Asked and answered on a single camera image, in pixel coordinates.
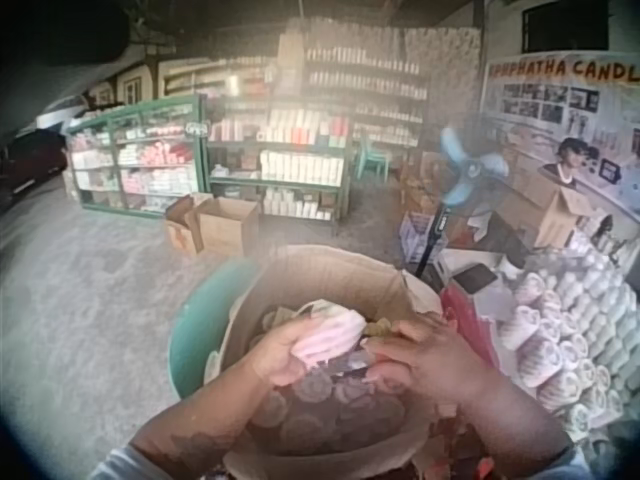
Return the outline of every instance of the concrete floor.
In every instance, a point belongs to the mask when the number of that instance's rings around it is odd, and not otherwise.
[[[353,189],[337,235],[270,224],[265,242],[322,243],[402,264],[397,185]],[[85,478],[176,398],[175,313],[224,258],[174,251],[160,220],[82,210],[55,178],[0,218],[0,406],[57,478]]]

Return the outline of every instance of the tattoo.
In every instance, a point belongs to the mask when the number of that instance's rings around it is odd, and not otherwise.
[[[189,437],[171,435],[173,451],[154,456],[154,462],[175,480],[195,480],[222,461],[235,437],[214,437],[206,433],[196,433]]]

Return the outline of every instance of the storage room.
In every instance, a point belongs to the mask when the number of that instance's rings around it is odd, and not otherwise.
[[[78,80],[47,146],[66,168],[36,166],[52,154],[28,129],[0,156],[0,407],[19,466],[627,468],[640,42],[630,4],[588,1],[592,36],[551,40],[541,26],[575,2],[244,0],[255,26],[131,2],[126,64]]]

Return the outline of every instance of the poster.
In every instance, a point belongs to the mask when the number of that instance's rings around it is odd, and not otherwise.
[[[502,143],[545,164],[563,139],[584,140],[593,148],[578,183],[640,221],[640,54],[520,55],[485,75],[481,110]]]

